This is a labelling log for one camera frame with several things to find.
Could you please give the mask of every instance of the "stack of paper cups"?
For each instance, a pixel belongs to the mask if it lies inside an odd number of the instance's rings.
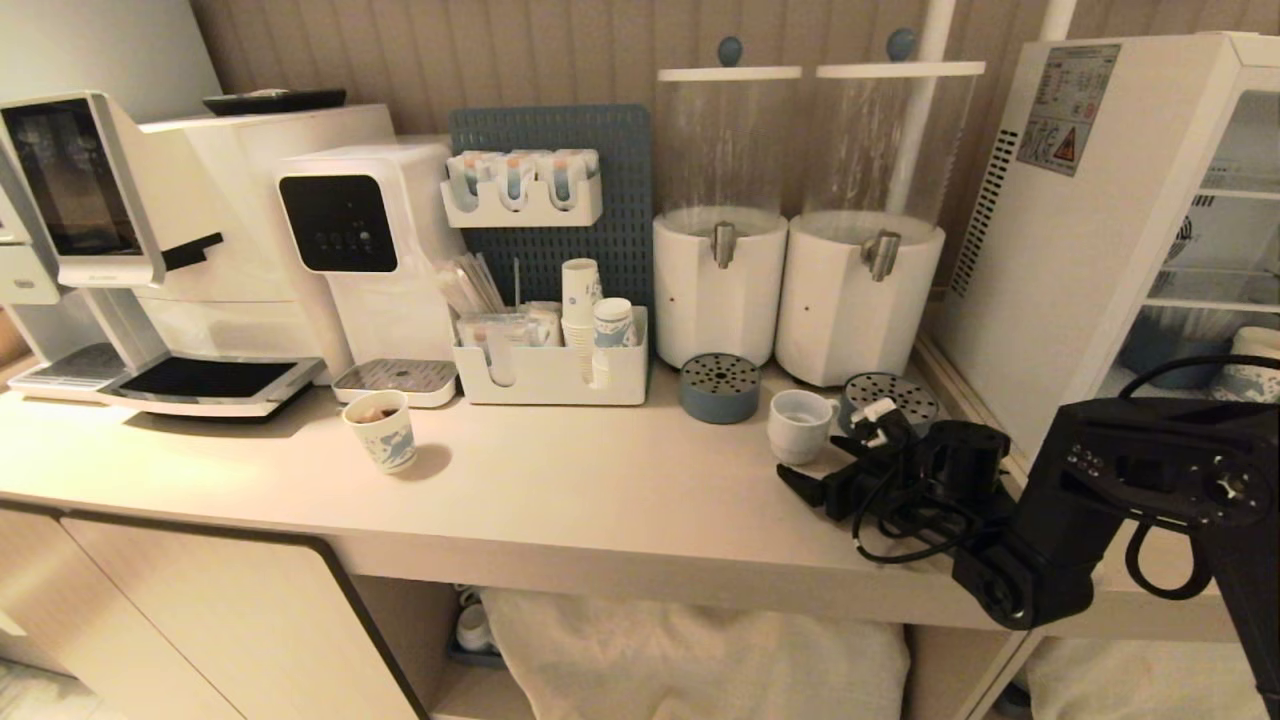
[[[609,359],[602,352],[607,347],[635,347],[640,343],[631,314],[631,301],[625,297],[605,297],[591,309],[595,322],[591,356],[591,387],[609,386]]]
[[[564,347],[573,348],[577,355],[577,368],[582,372],[582,380],[591,382],[591,325],[571,325],[568,320],[561,320],[561,329],[564,331]]]
[[[564,346],[577,354],[582,379],[591,382],[591,350],[595,347],[595,319],[591,309],[600,300],[600,269],[590,258],[577,258],[561,265],[561,301]]]
[[[595,348],[591,354],[591,387],[609,387],[609,359],[600,352],[600,348]]]

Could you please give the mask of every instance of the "drip tray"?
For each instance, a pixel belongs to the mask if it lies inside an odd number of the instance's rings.
[[[168,356],[104,392],[108,402],[165,415],[262,418],[307,387],[317,357]]]
[[[108,342],[84,346],[67,357],[38,366],[9,380],[9,387],[29,397],[92,400],[125,374],[124,360]]]
[[[458,368],[443,360],[379,359],[361,363],[334,380],[333,392],[340,402],[380,389],[398,389],[408,396],[410,407],[439,407],[457,391]]]

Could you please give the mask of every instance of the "white espresso cup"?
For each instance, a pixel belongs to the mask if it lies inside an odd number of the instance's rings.
[[[785,389],[769,402],[769,450],[785,465],[813,462],[827,443],[840,404],[806,389]]]

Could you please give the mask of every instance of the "pegboard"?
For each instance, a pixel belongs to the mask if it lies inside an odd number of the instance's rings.
[[[503,300],[559,300],[561,264],[594,258],[608,297],[653,307],[653,135],[643,105],[462,109],[449,114],[453,152],[594,149],[604,213],[589,227],[465,228],[467,250],[484,252]]]

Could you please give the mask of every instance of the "fridge shelf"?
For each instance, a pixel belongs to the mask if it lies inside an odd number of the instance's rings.
[[[1204,173],[1199,195],[1280,200],[1280,173],[1247,168],[1239,163],[1215,161]]]
[[[1143,305],[1280,313],[1280,277],[1268,270],[1164,268]]]

